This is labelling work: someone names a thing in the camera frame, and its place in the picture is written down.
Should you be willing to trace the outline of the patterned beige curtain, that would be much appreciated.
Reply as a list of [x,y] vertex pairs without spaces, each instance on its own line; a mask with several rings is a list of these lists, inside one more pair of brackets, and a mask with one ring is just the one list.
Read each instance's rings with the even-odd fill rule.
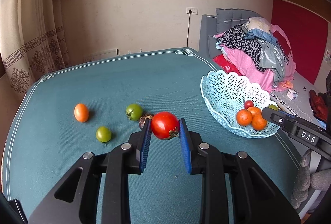
[[61,0],[1,0],[1,58],[19,99],[42,76],[69,67]]

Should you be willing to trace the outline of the red padded headboard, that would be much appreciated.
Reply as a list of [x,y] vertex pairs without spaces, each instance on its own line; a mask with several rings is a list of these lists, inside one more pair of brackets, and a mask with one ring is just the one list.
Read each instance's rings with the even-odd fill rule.
[[314,84],[326,48],[328,22],[295,4],[273,0],[272,24],[287,35],[297,72]]

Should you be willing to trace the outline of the green tomato with stem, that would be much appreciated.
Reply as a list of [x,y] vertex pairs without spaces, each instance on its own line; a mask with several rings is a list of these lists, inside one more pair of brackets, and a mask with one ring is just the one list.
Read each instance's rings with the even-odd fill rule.
[[143,108],[139,104],[130,104],[126,108],[126,116],[129,120],[138,121],[143,115]]

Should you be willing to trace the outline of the teal tablecloth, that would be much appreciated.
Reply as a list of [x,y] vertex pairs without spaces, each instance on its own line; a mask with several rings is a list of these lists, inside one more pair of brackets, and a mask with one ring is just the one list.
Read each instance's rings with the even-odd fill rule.
[[[286,135],[248,139],[224,129],[210,114],[200,82],[213,61],[192,49],[131,54],[63,69],[35,82],[26,93],[8,133],[2,165],[7,199],[18,199],[31,215],[55,183],[85,152],[107,153],[139,130],[127,118],[128,105],[145,111],[168,111],[186,121],[222,152],[247,152],[284,196],[291,195],[299,154]],[[77,104],[88,107],[88,121],[74,117]],[[108,143],[96,130],[112,132]]]

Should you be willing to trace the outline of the large red tomato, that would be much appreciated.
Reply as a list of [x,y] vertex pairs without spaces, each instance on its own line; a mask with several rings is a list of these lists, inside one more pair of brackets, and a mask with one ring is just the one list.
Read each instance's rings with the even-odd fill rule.
[[151,131],[160,140],[170,140],[179,135],[180,123],[175,115],[163,111],[153,116]]

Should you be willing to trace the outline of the green tomato smooth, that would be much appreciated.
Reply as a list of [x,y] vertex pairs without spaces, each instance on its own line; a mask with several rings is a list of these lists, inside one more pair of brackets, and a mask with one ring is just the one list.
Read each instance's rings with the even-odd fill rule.
[[270,104],[268,108],[278,111],[278,107],[274,104]]

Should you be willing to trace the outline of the small red tomato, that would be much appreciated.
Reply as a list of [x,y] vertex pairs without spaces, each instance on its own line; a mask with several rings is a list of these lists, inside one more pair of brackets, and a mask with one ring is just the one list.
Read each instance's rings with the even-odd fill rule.
[[253,107],[254,106],[254,103],[251,101],[251,100],[247,100],[247,101],[245,101],[245,103],[244,103],[244,108],[246,109],[246,110],[248,110],[250,107]]

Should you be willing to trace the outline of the mandarin orange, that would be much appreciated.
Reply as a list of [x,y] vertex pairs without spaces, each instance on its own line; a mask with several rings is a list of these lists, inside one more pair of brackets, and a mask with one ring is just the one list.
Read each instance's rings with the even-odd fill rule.
[[255,106],[251,106],[247,109],[253,116],[254,115],[257,115],[257,114],[260,114],[261,113],[261,110]]
[[238,111],[236,114],[237,123],[244,127],[251,124],[252,117],[252,113],[245,109]]
[[261,131],[266,128],[268,121],[262,117],[261,113],[255,114],[252,117],[251,125],[256,131]]

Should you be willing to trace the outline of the small green tomato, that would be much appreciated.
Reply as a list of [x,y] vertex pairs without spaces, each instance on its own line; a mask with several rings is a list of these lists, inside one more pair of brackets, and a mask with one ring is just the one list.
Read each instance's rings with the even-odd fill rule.
[[112,139],[112,132],[104,126],[96,130],[96,138],[101,143],[108,143]]

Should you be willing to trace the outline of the smooth orange tomato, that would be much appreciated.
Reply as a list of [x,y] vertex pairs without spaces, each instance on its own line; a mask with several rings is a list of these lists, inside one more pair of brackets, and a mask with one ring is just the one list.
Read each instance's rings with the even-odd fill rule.
[[88,121],[89,110],[88,107],[84,104],[77,104],[74,108],[74,117],[77,121],[84,123]]

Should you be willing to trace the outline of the dark wrinkled passion fruit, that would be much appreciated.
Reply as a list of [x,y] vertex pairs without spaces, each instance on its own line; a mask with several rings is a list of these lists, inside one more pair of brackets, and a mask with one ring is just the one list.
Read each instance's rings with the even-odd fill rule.
[[145,125],[145,121],[146,121],[147,119],[152,120],[153,117],[154,117],[154,114],[151,114],[151,113],[146,113],[146,114],[142,115],[142,116],[139,118],[139,121],[138,121],[138,122],[139,122],[139,128],[140,128],[141,130],[143,130],[143,129],[144,129],[144,125]]

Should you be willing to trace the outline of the pile of clothes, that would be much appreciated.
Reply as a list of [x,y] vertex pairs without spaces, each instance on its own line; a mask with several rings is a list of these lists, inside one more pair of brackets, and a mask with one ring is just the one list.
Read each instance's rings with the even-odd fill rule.
[[296,63],[289,40],[278,25],[262,17],[251,17],[214,35],[223,58],[264,91],[293,89]]

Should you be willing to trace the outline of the small white box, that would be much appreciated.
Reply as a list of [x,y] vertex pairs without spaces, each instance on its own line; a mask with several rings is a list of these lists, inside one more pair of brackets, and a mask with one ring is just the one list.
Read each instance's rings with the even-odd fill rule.
[[294,89],[288,89],[287,91],[287,97],[290,99],[290,100],[294,100],[298,97],[298,92]]

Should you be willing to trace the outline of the light blue lattice basket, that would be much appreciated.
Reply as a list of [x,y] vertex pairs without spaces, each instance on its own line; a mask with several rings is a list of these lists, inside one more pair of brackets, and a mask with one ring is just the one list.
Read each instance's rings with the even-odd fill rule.
[[246,101],[264,109],[276,103],[270,94],[257,83],[251,83],[245,76],[223,70],[210,71],[202,76],[200,82],[202,98],[214,119],[231,133],[244,138],[267,138],[277,133],[279,126],[268,123],[265,129],[256,131],[252,126],[237,123],[236,114],[244,108]]

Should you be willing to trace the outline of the grey sofa bed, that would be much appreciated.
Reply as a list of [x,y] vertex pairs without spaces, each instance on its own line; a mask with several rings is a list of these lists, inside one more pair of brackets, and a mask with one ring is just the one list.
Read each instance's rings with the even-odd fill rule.
[[327,96],[297,73],[293,49],[284,31],[258,13],[218,8],[201,18],[199,53],[220,57],[224,69],[257,83],[285,112],[326,122]]

